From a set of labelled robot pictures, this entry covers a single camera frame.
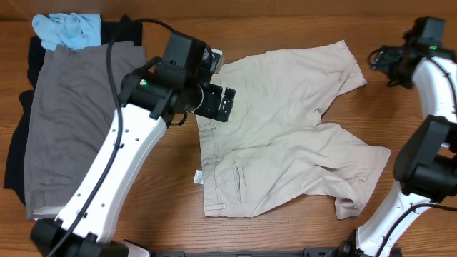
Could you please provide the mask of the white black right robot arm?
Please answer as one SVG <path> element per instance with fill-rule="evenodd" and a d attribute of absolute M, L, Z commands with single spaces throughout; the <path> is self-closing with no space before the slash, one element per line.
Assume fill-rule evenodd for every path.
<path fill-rule="evenodd" d="M 416 88 L 423 122 L 398 152 L 393 186 L 372 217 L 331 256 L 400 256 L 395 243 L 430 208 L 456 195 L 456 54 L 442 46 L 445 21 L 417 18 L 402 46 L 382 46 L 367 62 L 387 75 L 389 86 Z"/>

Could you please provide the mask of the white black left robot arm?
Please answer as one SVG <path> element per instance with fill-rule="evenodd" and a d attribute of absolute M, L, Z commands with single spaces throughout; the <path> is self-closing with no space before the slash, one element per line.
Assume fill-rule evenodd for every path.
<path fill-rule="evenodd" d="M 211 83 L 223 62 L 220 50 L 174 31 L 163 56 L 149 59 L 112 88 L 114 118 L 84 180 L 56 218 L 39 219 L 32 228 L 41 255 L 149 255 L 143 246 L 113 240 L 122 206 L 175 115 L 228 121 L 235 91 Z"/>

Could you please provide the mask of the beige khaki shorts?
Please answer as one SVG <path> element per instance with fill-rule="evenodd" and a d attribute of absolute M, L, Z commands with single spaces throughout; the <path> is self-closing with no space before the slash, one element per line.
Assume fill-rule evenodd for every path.
<path fill-rule="evenodd" d="M 339 219 L 362 212 L 391 152 L 321 119 L 366 82 L 344 41 L 247 56 L 211 81 L 236 95 L 227 122 L 197 118 L 206 216 L 252 218 L 304 194 L 334 197 Z"/>

